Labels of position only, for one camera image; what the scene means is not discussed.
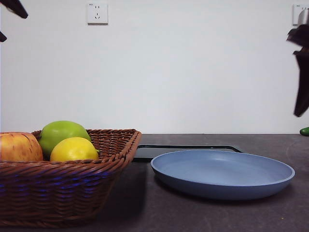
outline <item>plate rim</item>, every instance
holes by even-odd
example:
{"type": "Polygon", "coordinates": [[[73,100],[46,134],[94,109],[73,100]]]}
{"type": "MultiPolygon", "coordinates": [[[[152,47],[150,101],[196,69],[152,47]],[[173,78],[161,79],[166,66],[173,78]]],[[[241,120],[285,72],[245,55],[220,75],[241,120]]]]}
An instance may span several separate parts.
{"type": "Polygon", "coordinates": [[[259,155],[254,155],[254,154],[249,154],[249,153],[239,153],[239,152],[233,152],[233,151],[217,151],[217,150],[200,150],[200,149],[194,149],[194,150],[182,150],[182,151],[172,151],[172,152],[168,152],[168,153],[164,153],[164,154],[161,154],[157,157],[154,157],[151,162],[150,162],[150,165],[151,167],[156,170],[157,172],[161,173],[161,174],[164,174],[166,176],[169,176],[169,177],[172,177],[172,178],[175,178],[175,179],[178,179],[178,180],[181,180],[181,181],[188,181],[188,182],[192,182],[192,183],[196,183],[196,184],[203,184],[203,185],[213,185],[213,186],[225,186],[225,187],[259,187],[259,186],[269,186],[269,185],[275,185],[275,184],[280,184],[280,183],[284,183],[284,182],[287,182],[287,181],[290,181],[294,178],[295,176],[295,170],[288,164],[286,163],[283,163],[279,160],[276,160],[276,159],[272,159],[272,158],[269,158],[269,157],[264,157],[264,156],[259,156],[259,155]],[[176,176],[173,176],[173,175],[169,175],[169,174],[166,174],[162,171],[160,171],[159,169],[157,169],[155,166],[154,166],[154,161],[161,157],[161,156],[165,156],[165,155],[168,155],[168,154],[171,154],[171,153],[177,153],[177,152],[188,152],[188,151],[193,151],[193,152],[196,152],[196,151],[203,151],[203,152],[216,152],[216,153],[237,153],[237,154],[242,154],[242,155],[249,155],[249,156],[256,156],[256,157],[259,157],[259,158],[264,158],[264,159],[268,159],[268,160],[272,160],[272,161],[275,161],[275,162],[279,162],[281,164],[283,164],[284,166],[288,167],[292,173],[290,176],[288,176],[287,178],[285,179],[282,179],[282,180],[279,180],[279,181],[274,181],[274,182],[269,182],[267,184],[260,184],[260,185],[229,185],[229,184],[215,184],[215,183],[209,183],[209,182],[201,182],[201,181],[195,181],[195,180],[190,180],[190,179],[185,179],[185,178],[179,178],[179,177],[176,177],[176,176]]]}

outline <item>black tray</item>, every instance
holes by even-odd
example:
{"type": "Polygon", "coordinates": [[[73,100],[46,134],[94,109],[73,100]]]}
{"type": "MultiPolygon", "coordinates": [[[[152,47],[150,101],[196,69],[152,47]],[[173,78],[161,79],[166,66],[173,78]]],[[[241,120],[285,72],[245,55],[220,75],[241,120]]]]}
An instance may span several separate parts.
{"type": "Polygon", "coordinates": [[[235,151],[240,152],[238,148],[229,145],[215,145],[215,146],[204,146],[204,145],[139,145],[133,159],[133,162],[150,162],[154,157],[159,155],[173,152],[173,151],[184,151],[192,149],[211,149],[220,151],[235,151]]]}

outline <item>apple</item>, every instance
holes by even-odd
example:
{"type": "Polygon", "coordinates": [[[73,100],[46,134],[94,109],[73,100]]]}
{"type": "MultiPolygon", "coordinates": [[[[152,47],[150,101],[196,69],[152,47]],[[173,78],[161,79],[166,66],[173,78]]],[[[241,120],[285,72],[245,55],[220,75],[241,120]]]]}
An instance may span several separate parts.
{"type": "Polygon", "coordinates": [[[0,161],[42,161],[42,149],[33,134],[0,133],[0,161]]]}
{"type": "Polygon", "coordinates": [[[39,136],[39,144],[42,147],[44,158],[49,160],[54,147],[62,140],[72,137],[81,137],[91,141],[86,129],[78,123],[55,121],[46,125],[39,136]]]}

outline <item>table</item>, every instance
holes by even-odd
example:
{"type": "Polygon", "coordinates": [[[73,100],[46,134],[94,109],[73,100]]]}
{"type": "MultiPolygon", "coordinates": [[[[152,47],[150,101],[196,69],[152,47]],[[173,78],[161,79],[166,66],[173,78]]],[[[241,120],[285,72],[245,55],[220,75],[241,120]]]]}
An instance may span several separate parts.
{"type": "MultiPolygon", "coordinates": [[[[309,137],[299,134],[144,134],[140,144],[232,145],[295,169],[280,193],[251,201],[188,196],[162,184],[149,163],[131,163],[92,224],[64,232],[308,232],[309,137]]],[[[53,229],[36,229],[47,232],[53,229]]],[[[0,232],[30,228],[0,228],[0,232]]]]}

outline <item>basket rim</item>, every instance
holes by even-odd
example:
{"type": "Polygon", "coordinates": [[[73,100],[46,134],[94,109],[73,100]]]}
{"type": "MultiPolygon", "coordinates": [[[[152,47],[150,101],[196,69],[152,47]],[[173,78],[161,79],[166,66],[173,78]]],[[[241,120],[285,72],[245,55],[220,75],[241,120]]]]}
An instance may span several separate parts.
{"type": "Polygon", "coordinates": [[[102,159],[84,159],[84,160],[70,160],[65,162],[51,162],[47,160],[42,161],[0,161],[0,173],[5,172],[6,170],[10,170],[15,168],[21,168],[19,171],[21,175],[27,175],[28,173],[32,173],[35,170],[37,174],[49,174],[58,172],[59,169],[66,170],[65,172],[73,175],[83,175],[85,173],[93,173],[98,174],[104,171],[120,171],[125,166],[127,166],[134,158],[136,148],[139,144],[141,138],[141,132],[135,129],[124,129],[124,130],[109,130],[109,129],[87,129],[87,131],[101,131],[101,132],[120,132],[120,131],[131,131],[134,132],[132,137],[128,141],[126,147],[127,148],[126,155],[124,157],[118,158],[119,154],[113,154],[110,157],[105,157],[102,159]]]}

